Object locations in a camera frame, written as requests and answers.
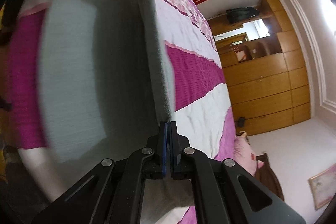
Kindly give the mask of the grey sweatpants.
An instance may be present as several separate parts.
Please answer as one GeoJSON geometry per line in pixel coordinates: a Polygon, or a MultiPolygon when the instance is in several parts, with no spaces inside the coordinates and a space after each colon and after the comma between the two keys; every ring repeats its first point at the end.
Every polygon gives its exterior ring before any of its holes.
{"type": "Polygon", "coordinates": [[[37,223],[110,223],[122,218],[127,159],[174,118],[175,80],[163,0],[52,0],[43,24],[39,100],[67,191],[37,223]]]}

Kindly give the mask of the pink checked pillow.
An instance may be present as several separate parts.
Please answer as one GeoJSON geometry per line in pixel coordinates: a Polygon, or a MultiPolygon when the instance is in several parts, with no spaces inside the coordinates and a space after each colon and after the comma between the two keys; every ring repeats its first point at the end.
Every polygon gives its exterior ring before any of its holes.
{"type": "Polygon", "coordinates": [[[235,139],[234,161],[252,176],[255,176],[257,170],[264,166],[264,163],[257,159],[254,150],[243,135],[237,136],[235,139]]]}

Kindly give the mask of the dark wooden headboard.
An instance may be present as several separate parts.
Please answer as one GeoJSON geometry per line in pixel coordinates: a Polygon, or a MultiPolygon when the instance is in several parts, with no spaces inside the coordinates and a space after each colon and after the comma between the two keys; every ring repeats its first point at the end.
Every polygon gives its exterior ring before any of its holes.
{"type": "Polygon", "coordinates": [[[278,196],[284,201],[284,195],[282,192],[279,180],[270,167],[267,153],[256,156],[257,170],[255,174],[256,180],[260,181],[265,187],[267,187],[272,193],[278,196]]]}

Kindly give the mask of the small black bag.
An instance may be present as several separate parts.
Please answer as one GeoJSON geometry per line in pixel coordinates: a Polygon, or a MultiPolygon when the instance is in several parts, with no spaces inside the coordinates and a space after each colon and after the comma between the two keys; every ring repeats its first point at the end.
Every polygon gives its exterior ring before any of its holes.
{"type": "Polygon", "coordinates": [[[237,126],[238,126],[239,128],[243,128],[244,125],[245,125],[245,118],[244,118],[244,117],[239,117],[239,118],[238,118],[238,121],[237,121],[237,126]]]}

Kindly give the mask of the striped magenta bed cover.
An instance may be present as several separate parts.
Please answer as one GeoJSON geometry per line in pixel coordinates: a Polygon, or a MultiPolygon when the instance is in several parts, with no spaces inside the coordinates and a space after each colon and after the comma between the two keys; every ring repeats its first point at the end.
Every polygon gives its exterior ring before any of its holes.
{"type": "MultiPolygon", "coordinates": [[[[163,38],[174,70],[177,133],[210,159],[232,157],[235,132],[228,87],[210,27],[191,0],[163,0],[172,10],[171,31],[163,38]]],[[[6,98],[19,156],[44,198],[33,219],[68,189],[58,173],[39,100],[39,56],[43,24],[52,0],[3,0],[6,98]]],[[[170,173],[147,179],[140,223],[197,223],[190,180],[170,173]]]]}

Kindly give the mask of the dark hanging jacket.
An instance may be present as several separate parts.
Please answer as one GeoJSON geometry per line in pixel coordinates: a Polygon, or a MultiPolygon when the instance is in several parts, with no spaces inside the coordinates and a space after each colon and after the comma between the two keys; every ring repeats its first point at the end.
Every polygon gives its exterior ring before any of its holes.
{"type": "Polygon", "coordinates": [[[259,16],[259,14],[260,11],[251,6],[226,10],[227,20],[230,24],[259,16]]]}

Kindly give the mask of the framed wedding photo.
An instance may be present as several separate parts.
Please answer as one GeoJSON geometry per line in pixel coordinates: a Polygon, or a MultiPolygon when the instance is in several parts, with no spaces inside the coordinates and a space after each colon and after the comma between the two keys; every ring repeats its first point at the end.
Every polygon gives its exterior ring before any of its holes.
{"type": "Polygon", "coordinates": [[[335,195],[336,166],[333,164],[327,170],[311,177],[308,182],[313,195],[315,210],[329,203],[335,195]]]}

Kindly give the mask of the large wooden wardrobe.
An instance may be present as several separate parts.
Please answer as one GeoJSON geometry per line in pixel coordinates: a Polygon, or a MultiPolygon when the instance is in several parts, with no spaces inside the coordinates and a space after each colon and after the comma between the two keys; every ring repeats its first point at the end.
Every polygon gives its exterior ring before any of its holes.
{"type": "Polygon", "coordinates": [[[257,135],[311,118],[310,87],[301,46],[280,0],[260,0],[259,16],[230,24],[209,20],[216,40],[238,131],[257,135]],[[238,62],[235,46],[252,59],[238,62]],[[245,118],[243,128],[237,126],[245,118]]]}

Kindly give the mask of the red gift box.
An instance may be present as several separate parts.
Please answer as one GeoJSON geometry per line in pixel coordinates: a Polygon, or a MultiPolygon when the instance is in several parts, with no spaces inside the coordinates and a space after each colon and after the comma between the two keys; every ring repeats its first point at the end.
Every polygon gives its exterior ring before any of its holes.
{"type": "Polygon", "coordinates": [[[236,54],[239,63],[251,60],[251,54],[247,46],[235,46],[234,53],[236,54]]]}

